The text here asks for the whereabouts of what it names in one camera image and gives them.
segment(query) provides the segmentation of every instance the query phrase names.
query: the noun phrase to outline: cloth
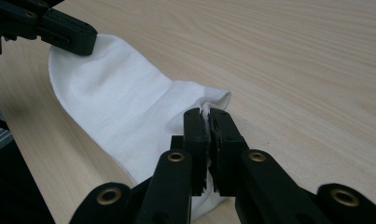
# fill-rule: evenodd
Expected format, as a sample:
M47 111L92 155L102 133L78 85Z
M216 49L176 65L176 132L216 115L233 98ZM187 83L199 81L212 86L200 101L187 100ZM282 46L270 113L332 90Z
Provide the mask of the cloth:
M51 84L63 108L130 175L135 184L153 175L172 135L183 135L183 114L199 107L225 109L230 93L190 81L170 80L124 40L98 35L91 56L52 47ZM192 199L192 219L221 198L212 180Z

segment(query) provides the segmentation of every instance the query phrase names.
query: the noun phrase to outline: table surface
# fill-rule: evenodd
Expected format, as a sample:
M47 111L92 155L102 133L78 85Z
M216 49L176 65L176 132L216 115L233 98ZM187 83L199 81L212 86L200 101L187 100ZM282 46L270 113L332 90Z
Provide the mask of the table surface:
M301 187L337 182L376 203L376 0L69 0L171 79L229 89L251 148ZM98 185L128 177L63 110L49 45L3 43L0 108L51 214L67 223ZM237 223L233 200L196 223Z

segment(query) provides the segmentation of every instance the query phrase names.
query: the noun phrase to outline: white cloth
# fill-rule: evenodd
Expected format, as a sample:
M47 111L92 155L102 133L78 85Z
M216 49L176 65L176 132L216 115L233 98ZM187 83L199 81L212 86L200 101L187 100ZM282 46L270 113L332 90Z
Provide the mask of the white cloth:
M141 183L153 175L172 135L183 135L183 113L200 107L224 109L226 90L172 81L122 39L98 35L91 56L52 47L49 74L63 108L82 129ZM220 197L212 180L193 197L192 219L213 209Z

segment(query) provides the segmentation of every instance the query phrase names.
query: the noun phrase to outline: light wood tabletop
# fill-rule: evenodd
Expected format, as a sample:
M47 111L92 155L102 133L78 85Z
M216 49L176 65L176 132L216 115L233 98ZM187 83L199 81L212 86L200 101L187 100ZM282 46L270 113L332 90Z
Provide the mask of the light wood tabletop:
M117 35L171 79L228 89L251 148L304 189L376 203L376 0L69 0L57 9ZM57 223L95 187L131 181L57 101L49 45L3 43L0 109ZM233 200L195 223L238 223Z

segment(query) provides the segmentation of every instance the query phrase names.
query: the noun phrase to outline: wood grain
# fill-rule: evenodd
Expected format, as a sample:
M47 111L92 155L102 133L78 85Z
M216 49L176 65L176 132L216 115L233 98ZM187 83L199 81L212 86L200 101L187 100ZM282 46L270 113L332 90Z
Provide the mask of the wood grain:
M229 89L251 148L303 188L348 185L376 203L376 1L93 1L57 9L118 35L172 79ZM0 56L0 107L57 223L95 186L129 178L63 111L49 45ZM237 223L232 200L195 223Z

